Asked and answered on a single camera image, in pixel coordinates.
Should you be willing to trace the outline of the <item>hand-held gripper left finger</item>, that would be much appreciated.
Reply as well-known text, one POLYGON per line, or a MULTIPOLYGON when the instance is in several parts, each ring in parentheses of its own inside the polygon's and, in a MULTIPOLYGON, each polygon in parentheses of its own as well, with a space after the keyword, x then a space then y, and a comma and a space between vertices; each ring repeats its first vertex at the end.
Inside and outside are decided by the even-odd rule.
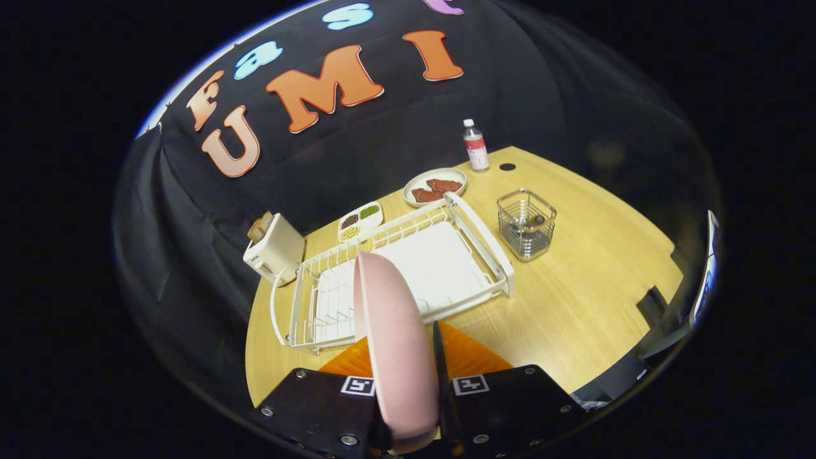
POLYGON ((294 368, 254 410, 254 426, 327 458, 376 458, 393 445, 365 338, 321 370, 294 368))

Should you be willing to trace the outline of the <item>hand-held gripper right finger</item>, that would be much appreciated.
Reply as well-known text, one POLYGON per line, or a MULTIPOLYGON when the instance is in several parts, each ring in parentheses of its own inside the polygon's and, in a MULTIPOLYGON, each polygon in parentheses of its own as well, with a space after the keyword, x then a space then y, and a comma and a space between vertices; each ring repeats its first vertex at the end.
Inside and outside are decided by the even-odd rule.
POLYGON ((588 412, 535 364, 452 377, 453 349, 432 325, 441 439, 452 458, 525 458, 572 435, 588 412))

